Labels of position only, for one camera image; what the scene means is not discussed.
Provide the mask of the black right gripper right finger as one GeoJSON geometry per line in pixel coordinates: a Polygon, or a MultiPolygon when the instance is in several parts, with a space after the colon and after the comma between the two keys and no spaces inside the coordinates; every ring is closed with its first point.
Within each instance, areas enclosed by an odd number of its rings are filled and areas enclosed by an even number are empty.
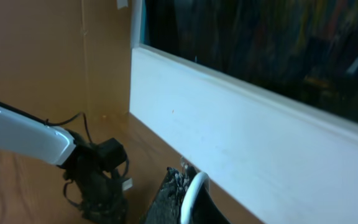
{"type": "Polygon", "coordinates": [[[192,214],[191,224],[230,224],[231,222],[222,214],[213,202],[208,191],[208,180],[198,192],[192,214]]]}

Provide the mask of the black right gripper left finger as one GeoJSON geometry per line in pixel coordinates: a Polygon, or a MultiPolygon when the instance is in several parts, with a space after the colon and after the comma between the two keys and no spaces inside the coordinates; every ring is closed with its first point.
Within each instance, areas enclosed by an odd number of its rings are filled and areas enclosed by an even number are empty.
{"type": "Polygon", "coordinates": [[[167,173],[140,224],[178,224],[181,205],[189,187],[189,176],[167,167],[167,173]]]}

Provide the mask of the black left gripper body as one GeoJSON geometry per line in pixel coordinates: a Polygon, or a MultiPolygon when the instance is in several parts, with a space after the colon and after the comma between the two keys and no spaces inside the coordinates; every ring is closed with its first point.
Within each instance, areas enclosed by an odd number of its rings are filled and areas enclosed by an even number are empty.
{"type": "Polygon", "coordinates": [[[81,202],[69,198],[68,203],[77,208],[84,219],[93,223],[123,224],[126,222],[128,202],[122,190],[123,178],[114,171],[108,177],[99,166],[90,163],[67,169],[63,196],[67,197],[68,185],[75,183],[81,193],[81,202]]]}

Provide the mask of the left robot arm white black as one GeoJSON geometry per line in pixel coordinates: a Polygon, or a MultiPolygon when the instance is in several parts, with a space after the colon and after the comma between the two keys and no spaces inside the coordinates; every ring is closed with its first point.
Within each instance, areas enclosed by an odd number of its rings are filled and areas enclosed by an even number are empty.
{"type": "Polygon", "coordinates": [[[95,223],[125,223],[124,196],[129,165],[124,146],[114,138],[95,144],[91,138],[65,129],[67,122],[51,123],[0,102],[0,149],[40,159],[64,170],[67,185],[75,183],[81,202],[70,204],[95,223]]]}

